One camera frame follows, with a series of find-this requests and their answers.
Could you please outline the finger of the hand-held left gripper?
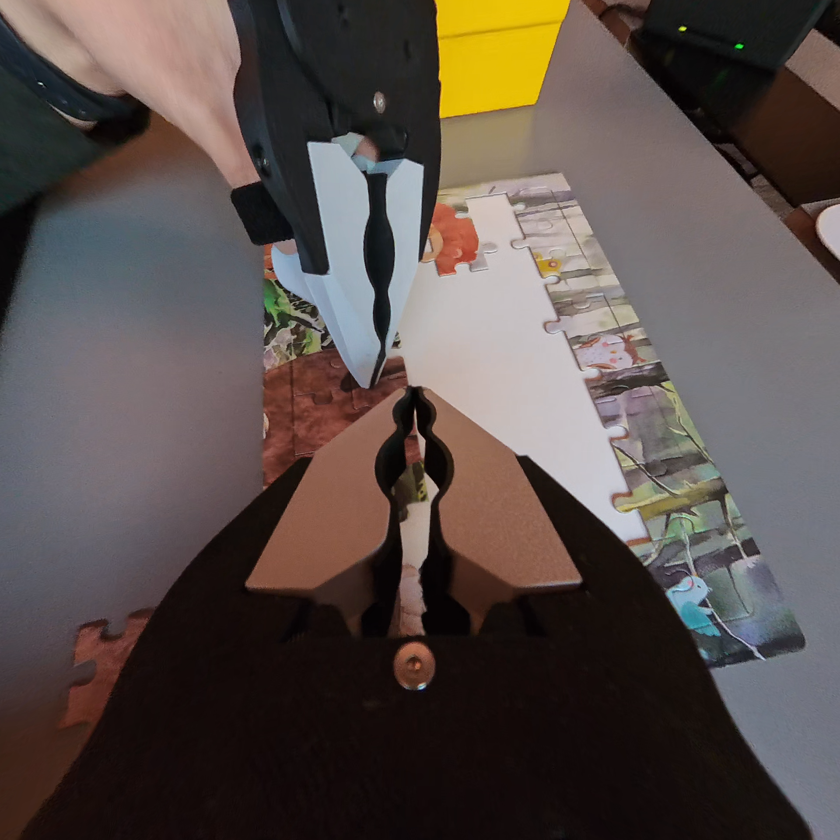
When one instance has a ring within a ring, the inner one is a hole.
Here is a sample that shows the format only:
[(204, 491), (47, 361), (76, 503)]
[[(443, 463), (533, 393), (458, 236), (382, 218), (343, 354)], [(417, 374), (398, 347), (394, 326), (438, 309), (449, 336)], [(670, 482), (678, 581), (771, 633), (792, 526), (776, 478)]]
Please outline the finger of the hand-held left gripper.
[(371, 385), (381, 376), (423, 253), (424, 167), (383, 161), (371, 168), (371, 286), (378, 342)]
[(309, 142), (308, 154), (329, 269), (323, 276), (305, 273), (306, 285), (348, 371), (367, 388), (382, 351), (373, 319), (375, 292), (364, 263), (367, 181), (336, 143)]

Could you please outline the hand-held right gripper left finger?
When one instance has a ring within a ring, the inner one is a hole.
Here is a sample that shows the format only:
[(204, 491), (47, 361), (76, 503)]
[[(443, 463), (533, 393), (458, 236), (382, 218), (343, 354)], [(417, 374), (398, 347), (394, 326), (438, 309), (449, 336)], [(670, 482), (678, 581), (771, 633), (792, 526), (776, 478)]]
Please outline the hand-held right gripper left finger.
[(403, 570), (394, 485), (414, 426), (412, 387), (390, 394), (309, 459), (246, 582), (335, 607), (352, 634), (386, 636)]

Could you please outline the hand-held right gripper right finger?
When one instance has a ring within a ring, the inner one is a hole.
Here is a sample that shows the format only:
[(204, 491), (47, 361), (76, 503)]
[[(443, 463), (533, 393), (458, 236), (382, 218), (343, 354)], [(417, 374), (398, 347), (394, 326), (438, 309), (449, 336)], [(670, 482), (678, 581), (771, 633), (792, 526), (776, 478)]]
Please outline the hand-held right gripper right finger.
[(421, 569), (428, 636), (477, 634), (491, 609), (582, 584), (517, 454), (429, 388), (415, 389), (437, 487)]

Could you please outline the jigsaw puzzle board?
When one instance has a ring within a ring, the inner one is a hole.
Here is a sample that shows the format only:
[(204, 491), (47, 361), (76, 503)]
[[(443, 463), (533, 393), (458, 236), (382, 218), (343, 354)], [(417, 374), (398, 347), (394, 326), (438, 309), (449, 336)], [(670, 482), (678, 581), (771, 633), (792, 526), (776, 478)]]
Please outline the jigsaw puzzle board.
[(562, 174), (442, 191), (402, 334), (369, 391), (266, 248), (267, 486), (398, 388), (425, 385), (593, 510), (712, 668), (805, 636)]

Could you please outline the yellow plastic bin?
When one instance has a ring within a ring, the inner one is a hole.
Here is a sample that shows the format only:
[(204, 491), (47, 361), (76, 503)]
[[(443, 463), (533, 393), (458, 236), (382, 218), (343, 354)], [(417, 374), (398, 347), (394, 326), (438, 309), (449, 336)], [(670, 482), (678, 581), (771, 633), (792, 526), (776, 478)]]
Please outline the yellow plastic bin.
[(442, 119), (536, 103), (569, 1), (436, 1)]

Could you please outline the puzzle pieces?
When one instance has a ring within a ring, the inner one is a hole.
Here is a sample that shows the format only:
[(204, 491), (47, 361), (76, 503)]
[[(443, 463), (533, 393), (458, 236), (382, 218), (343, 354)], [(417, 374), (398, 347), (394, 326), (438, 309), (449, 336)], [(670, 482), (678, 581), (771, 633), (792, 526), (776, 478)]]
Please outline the puzzle pieces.
[(110, 621), (104, 618), (79, 627), (73, 647), (73, 669), (90, 665), (92, 671), (73, 679), (58, 729), (98, 723), (121, 670), (153, 612), (152, 607), (146, 607), (130, 613), (120, 631), (111, 629)]

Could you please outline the person's left forearm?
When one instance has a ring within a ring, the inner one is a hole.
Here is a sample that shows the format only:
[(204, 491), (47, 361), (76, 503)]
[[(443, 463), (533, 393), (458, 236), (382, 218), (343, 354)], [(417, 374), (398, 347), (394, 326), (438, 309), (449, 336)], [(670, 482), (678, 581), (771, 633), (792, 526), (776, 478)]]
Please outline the person's left forearm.
[(1, 73), (1, 321), (42, 195), (110, 152), (11, 73)]

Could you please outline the person's left hand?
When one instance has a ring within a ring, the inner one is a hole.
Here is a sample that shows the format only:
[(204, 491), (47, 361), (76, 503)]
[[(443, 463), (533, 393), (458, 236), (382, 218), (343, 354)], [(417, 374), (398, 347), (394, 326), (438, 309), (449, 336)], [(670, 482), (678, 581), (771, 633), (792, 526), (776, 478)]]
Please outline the person's left hand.
[(240, 54), (221, 1), (2, 2), (35, 52), (94, 91), (130, 95), (195, 142), (227, 184), (258, 179), (238, 126)]

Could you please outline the black wristband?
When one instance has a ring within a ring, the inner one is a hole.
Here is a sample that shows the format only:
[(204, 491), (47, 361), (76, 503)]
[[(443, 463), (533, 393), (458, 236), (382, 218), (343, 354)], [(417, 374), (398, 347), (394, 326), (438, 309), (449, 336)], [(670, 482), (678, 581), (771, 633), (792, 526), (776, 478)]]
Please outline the black wristband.
[(1, 65), (42, 102), (66, 118), (92, 123), (94, 140), (120, 143), (142, 134), (151, 112), (130, 95), (110, 96), (85, 87), (29, 47), (17, 31), (1, 19)]

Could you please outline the black box with green lights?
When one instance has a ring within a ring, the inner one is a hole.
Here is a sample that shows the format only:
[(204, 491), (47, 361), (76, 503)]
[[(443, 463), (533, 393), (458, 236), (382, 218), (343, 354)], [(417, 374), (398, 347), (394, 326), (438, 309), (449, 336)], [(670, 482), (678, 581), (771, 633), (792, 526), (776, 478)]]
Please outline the black box with green lights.
[(777, 70), (793, 56), (829, 1), (652, 1), (640, 35)]

